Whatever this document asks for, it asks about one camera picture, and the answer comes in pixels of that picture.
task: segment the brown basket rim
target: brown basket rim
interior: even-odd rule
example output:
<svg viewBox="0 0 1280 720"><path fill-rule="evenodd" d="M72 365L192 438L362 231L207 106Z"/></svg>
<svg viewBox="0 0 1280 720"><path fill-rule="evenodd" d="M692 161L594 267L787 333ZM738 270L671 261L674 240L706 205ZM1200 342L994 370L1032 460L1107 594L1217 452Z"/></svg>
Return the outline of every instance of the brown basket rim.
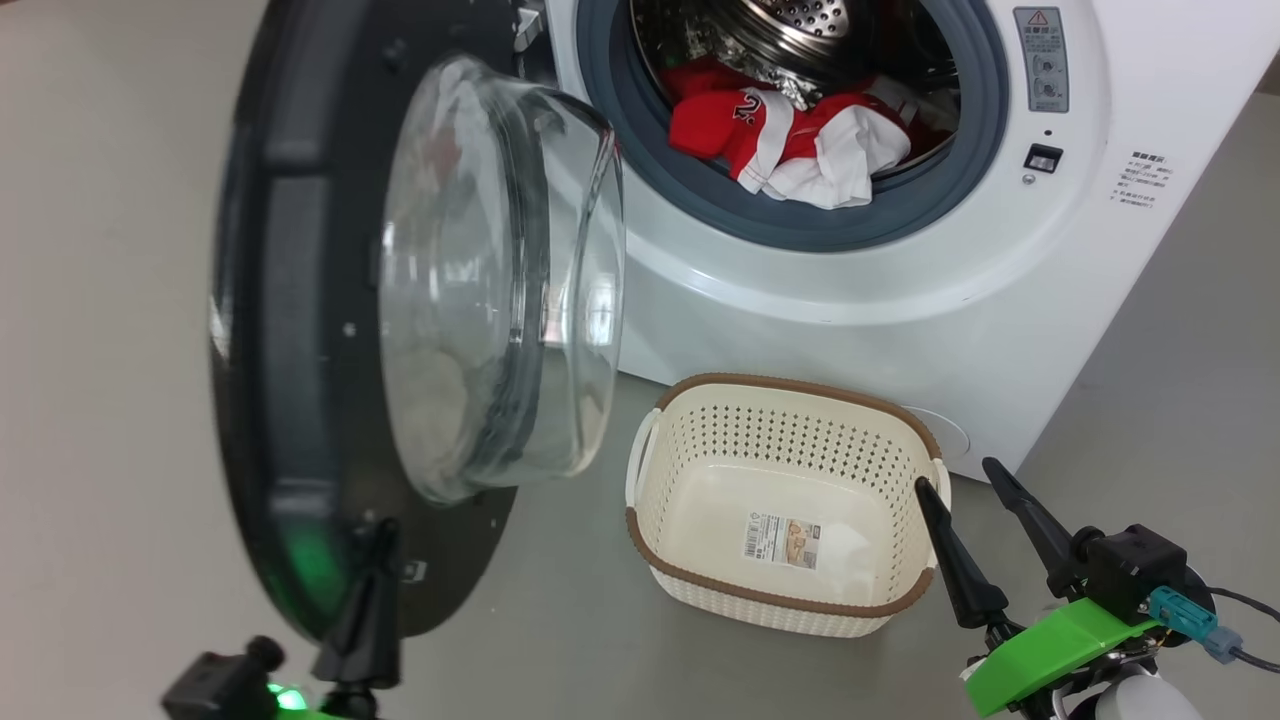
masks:
<svg viewBox="0 0 1280 720"><path fill-rule="evenodd" d="M800 392L805 395L815 395L819 397L827 397L831 400L838 400L842 402L850 402L852 405L861 405L864 407L870 407L872 410L879 410L888 415L893 415L899 420L906 423L924 442L925 450L929 452L929 457L940 459L942 456L938 448L937 441L933 438L933 433L924 427L924 423L919 418L911 415L905 407L895 405L886 400L878 397L872 397L869 395L863 395L859 392L851 392L847 389L840 389L829 386L822 386L817 383L806 383L803 380L788 380L783 378L769 378L763 375L748 375L739 373L705 373L701 375L694 375L686 378L675 386L672 386L660 398L655 407L659 410L666 410L671 401L676 396L692 389L695 387L708 386L708 384L736 384L748 387L762 387L769 389L782 389L790 392ZM909 591L902 593L897 600L884 603L884 605L841 605L838 602L818 602L814 600L801 600L797 597L790 597L785 594L774 594L762 591L755 591L751 588L744 588L742 585L735 585L732 583L726 583L723 580L717 580L714 578L708 578L705 575L699 575L698 573L691 573L684 568L678 568L667 562L658 553L649 547L640 534L640 518L636 514L635 507L627 507L626 510L626 523L627 534L631 536L631 543L635 544L636 551L644 557L645 562L655 568L664 575L671 575L692 583L699 587L704 587L710 591L722 592L733 597L740 597L742 600L750 600L754 602L763 602L765 605L773 605L777 607L785 607L787 610L799 610L801 612L818 612L823 615L840 615L846 618L887 618L890 615L896 615L908 607L915 605L924 592L929 588L929 583L933 580L933 569L925 568L920 570L920 577L916 578L915 584L911 585Z"/></svg>

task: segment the connector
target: connector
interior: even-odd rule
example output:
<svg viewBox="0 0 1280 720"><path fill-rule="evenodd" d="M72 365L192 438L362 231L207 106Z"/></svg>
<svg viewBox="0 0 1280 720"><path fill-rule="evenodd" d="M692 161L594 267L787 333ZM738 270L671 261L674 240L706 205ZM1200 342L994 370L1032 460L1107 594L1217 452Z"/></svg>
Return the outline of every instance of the connector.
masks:
<svg viewBox="0 0 1280 720"><path fill-rule="evenodd" d="M1204 638L1202 644L1204 646L1204 652L1210 653L1213 660L1226 665L1235 660L1231 651L1244 647L1244 638L1231 628L1219 625Z"/></svg>
<svg viewBox="0 0 1280 720"><path fill-rule="evenodd" d="M1222 665L1235 660L1231 655L1244 644L1240 634L1217 624L1217 615L1196 605L1187 596L1169 587L1156 588L1147 598L1147 614L1161 625L1181 633L1204 647Z"/></svg>

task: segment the washing machine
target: washing machine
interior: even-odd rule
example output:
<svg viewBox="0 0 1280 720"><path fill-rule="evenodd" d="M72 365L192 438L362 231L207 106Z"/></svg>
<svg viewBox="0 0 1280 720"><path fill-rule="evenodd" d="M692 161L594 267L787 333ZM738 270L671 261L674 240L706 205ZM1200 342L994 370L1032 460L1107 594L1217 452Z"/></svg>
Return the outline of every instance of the washing machine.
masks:
<svg viewBox="0 0 1280 720"><path fill-rule="evenodd" d="M1027 456L1280 42L1267 0L920 0L959 129L870 205L824 211L667 146L635 5L547 0L561 86L626 159L622 370L877 395L977 478Z"/></svg>
<svg viewBox="0 0 1280 720"><path fill-rule="evenodd" d="M795 8L673 6L731 1ZM956 473L1016 468L1280 41L1271 0L893 0L956 129L824 211L668 146L640 3L268 4L210 361L242 536L303 634L387 520L401 632L448 618L513 488L591 462L620 368L861 391ZM823 3L796 9L872 0Z"/></svg>

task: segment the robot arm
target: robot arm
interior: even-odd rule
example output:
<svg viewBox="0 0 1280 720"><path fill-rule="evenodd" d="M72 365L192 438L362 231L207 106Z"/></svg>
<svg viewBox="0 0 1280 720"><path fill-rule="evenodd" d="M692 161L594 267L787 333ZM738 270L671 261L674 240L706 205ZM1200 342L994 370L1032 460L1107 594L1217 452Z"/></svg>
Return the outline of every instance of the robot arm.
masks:
<svg viewBox="0 0 1280 720"><path fill-rule="evenodd" d="M1028 720L1199 720L1156 667L1158 651L1190 641L1222 664L1240 659L1271 669L1217 624L1212 593L1243 596L1208 588L1187 565L1185 550L1142 525L1114 536L1088 527L1070 536L998 460L986 459L983 470L1030 538L1050 592L1068 605L1029 628L1010 621L1005 593L983 577L933 486L916 480L956 623L986 628L988 653L970 659L963 675L980 716L1007 708ZM1280 620L1266 605L1242 601ZM1066 697L1098 685L1108 687L1066 712Z"/></svg>

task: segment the red and white clothing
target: red and white clothing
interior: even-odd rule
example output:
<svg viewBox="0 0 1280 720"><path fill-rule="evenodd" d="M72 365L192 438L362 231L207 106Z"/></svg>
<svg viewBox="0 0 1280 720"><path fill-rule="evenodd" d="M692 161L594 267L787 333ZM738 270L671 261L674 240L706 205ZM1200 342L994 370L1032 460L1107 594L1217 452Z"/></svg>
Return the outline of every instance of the red and white clothing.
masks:
<svg viewBox="0 0 1280 720"><path fill-rule="evenodd" d="M668 70L668 90L680 99L668 142L704 160L723 156L730 176L751 193L824 209L865 205L873 173L955 129L952 115L925 108L884 77L826 97L808 113L772 90L726 90L744 77L705 59Z"/></svg>

